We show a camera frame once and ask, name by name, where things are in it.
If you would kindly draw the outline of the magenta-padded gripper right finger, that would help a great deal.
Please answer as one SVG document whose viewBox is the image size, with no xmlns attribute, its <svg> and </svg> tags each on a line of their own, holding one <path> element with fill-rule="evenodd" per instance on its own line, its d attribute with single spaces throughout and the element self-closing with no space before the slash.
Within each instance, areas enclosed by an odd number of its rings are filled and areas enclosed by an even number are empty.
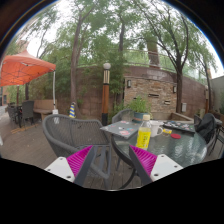
<svg viewBox="0 0 224 224">
<path fill-rule="evenodd" d="M 143 185 L 182 169 L 181 165 L 165 154 L 156 156 L 133 145 L 129 146 L 129 155 Z"/>
</svg>

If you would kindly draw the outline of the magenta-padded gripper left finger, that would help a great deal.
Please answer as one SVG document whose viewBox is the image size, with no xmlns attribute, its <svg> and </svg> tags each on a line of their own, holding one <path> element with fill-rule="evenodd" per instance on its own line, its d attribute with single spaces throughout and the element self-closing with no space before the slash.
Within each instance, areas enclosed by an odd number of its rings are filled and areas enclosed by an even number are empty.
<svg viewBox="0 0 224 224">
<path fill-rule="evenodd" d="M 82 186 L 94 155 L 93 146 L 90 145 L 67 158 L 58 157 L 46 171 Z"/>
</svg>

